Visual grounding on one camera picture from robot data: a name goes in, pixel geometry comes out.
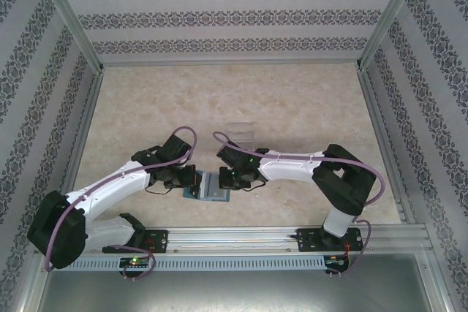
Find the teal leather card holder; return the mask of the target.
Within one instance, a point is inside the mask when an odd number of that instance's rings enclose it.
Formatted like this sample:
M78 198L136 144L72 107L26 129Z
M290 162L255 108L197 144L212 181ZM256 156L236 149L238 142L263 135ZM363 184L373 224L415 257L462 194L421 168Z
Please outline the teal leather card holder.
M230 190L219 188L219 173L217 172L203 172L204 173L204 197L202 199L194 198L192 196L192 186L184 188L183 197L187 199L195 199L199 201L209 202L229 202Z

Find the clear acrylic card stand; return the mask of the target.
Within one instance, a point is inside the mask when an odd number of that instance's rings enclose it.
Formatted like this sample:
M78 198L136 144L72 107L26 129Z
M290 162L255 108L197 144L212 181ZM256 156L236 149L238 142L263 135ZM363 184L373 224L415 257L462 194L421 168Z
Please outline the clear acrylic card stand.
M255 149L253 123L226 123L224 132L238 147L247 149L248 151L253 151Z

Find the small circuit board green light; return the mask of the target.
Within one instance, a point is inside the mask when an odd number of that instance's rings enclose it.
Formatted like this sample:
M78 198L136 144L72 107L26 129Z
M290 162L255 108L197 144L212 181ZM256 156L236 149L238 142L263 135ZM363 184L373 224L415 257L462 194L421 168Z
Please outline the small circuit board green light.
M147 269L149 266L149 258L144 256L134 256L128 258L121 258L119 267L121 269Z

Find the grey sheet metal panel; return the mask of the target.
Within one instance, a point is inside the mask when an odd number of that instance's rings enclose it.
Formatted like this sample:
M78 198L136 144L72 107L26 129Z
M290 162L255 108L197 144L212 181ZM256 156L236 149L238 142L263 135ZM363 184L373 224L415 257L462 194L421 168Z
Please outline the grey sheet metal panel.
M349 274L319 270L45 273L35 261L20 312L455 312L427 254L367 255Z

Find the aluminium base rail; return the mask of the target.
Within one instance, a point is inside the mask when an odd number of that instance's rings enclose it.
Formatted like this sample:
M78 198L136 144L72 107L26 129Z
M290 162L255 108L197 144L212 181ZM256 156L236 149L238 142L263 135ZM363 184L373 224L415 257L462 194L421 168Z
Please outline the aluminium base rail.
M420 254L434 247L422 224L356 226L368 254ZM297 254L296 227L167 227L160 240L171 255Z

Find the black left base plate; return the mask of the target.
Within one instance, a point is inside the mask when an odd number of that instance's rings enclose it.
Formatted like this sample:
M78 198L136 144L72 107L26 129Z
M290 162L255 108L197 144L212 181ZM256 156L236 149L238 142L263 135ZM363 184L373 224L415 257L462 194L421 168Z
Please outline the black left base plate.
M102 252L105 254L140 253L140 250L153 254L164 254L167 250L168 231L147 229L144 232L136 232L130 240L124 244L127 248L105 246Z

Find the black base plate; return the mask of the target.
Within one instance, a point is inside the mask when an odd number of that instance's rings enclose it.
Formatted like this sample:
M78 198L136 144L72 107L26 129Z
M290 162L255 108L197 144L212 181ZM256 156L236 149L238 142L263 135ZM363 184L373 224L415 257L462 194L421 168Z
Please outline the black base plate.
M300 252L357 252L363 248L363 238L359 228L349 228L343 237L336 237L320 228L299 228L291 236L298 243Z
M124 244L127 248L105 246L102 252L105 254L140 253L140 250L153 254L164 254L167 250L168 231L147 229L144 232L136 232L130 240Z

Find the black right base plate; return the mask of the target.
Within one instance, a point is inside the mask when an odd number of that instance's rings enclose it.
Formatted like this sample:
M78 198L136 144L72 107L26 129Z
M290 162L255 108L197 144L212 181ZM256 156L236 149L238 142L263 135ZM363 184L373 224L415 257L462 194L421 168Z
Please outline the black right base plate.
M300 252L357 252L363 248L363 238L359 228L349 228L343 237L336 237L320 228L299 228L291 236L298 243Z

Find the aluminium table side rail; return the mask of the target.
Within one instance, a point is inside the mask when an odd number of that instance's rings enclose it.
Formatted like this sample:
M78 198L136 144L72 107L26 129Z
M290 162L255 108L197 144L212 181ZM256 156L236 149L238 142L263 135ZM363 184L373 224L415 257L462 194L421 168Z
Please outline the aluminium table side rail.
M377 144L385 166L385 171L388 176L388 183L397 204L400 221L403 224L417 224L418 221L414 217L403 178L400 175L396 159L393 155L393 149L391 147L387 129L385 128L385 121L382 117L380 106L374 91L372 90L369 77L366 72L360 68L357 68L356 71L363 97L369 111L374 133L377 138Z
M30 196L31 210L39 207L39 202L49 191L66 193L78 184L78 172L101 83L101 72L74 66L58 111L53 116L52 130Z

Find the aluminium frame post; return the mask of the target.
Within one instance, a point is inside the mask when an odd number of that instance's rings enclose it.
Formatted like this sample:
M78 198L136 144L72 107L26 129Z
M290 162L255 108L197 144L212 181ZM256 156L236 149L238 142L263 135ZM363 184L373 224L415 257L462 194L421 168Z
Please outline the aluminium frame post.
M387 3L380 19L377 21L377 25L363 49L360 58L357 60L356 68L358 71L363 71L370 64L374 53L377 51L383 37L390 28L390 25L393 23L403 3L404 0L389 0Z
M101 72L103 63L99 60L99 56L88 38L78 16L72 8L69 0L52 0L58 10L62 20L67 25L74 39L76 40L81 52L86 57L94 71Z

